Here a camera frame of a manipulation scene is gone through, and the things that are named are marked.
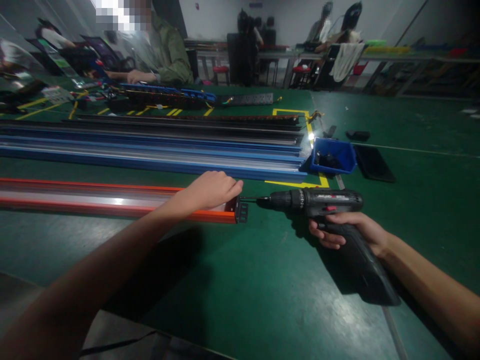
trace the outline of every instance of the drill bit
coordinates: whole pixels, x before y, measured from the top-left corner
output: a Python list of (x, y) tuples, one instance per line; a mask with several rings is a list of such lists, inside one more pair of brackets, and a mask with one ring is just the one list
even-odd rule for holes
[(270, 196), (261, 196), (261, 197), (246, 197), (240, 196), (240, 200), (250, 199), (250, 200), (270, 200)]

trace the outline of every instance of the drill handle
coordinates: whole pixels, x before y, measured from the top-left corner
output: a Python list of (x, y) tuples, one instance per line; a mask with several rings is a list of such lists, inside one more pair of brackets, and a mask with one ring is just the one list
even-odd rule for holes
[(360, 231), (351, 224), (318, 223), (320, 230), (341, 235), (345, 244), (338, 250), (359, 283), (363, 301), (382, 306), (396, 306), (400, 298), (377, 257)]

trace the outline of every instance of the blue plastic bin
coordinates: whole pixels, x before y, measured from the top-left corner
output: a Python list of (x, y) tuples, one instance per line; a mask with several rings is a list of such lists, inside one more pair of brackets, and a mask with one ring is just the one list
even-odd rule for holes
[[(317, 151), (320, 151), (322, 155), (330, 153), (333, 157), (340, 161), (343, 169), (336, 169), (315, 164), (315, 153)], [(311, 151), (311, 170), (329, 174), (351, 174), (354, 172), (356, 167), (357, 157), (355, 155), (354, 147), (351, 143), (320, 137), (315, 138), (315, 141), (313, 142), (313, 149)]]

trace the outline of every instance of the red stool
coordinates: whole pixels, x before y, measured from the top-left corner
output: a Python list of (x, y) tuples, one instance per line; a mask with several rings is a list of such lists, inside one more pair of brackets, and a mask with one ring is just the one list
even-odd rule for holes
[(300, 66), (295, 66), (295, 67), (293, 68), (293, 76), (292, 76), (292, 78), (295, 80), (295, 77), (296, 77), (295, 75), (296, 75), (296, 74), (300, 74), (300, 76), (301, 76), (300, 81), (298, 82), (298, 86), (296, 86), (296, 87), (298, 87), (299, 89), (302, 89), (302, 88), (303, 88), (303, 85), (305, 85), (305, 84), (307, 83), (306, 80), (308, 80), (308, 77), (309, 77), (309, 74), (310, 74), (310, 71), (311, 71), (311, 70), (312, 70), (312, 69), (310, 69), (309, 67), (304, 68), (304, 67), (301, 66), (301, 65), (300, 65)]
[(226, 85), (230, 86), (230, 77), (229, 77), (230, 69), (228, 66), (214, 66), (213, 67), (213, 82), (215, 85), (219, 84), (219, 74), (225, 74), (226, 77)]

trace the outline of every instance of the cordless drill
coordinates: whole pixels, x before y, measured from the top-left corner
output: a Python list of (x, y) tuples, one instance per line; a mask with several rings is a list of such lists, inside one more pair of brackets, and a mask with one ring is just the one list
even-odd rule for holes
[(325, 219), (329, 214), (361, 210), (364, 201), (358, 192), (346, 189), (303, 188), (272, 192), (267, 197), (250, 199), (268, 202), (274, 209), (304, 212), (307, 217), (317, 222), (318, 229), (343, 236), (345, 244), (338, 251), (359, 284), (358, 293), (363, 301), (382, 306), (400, 304), (384, 268), (358, 229), (351, 224), (334, 224)]

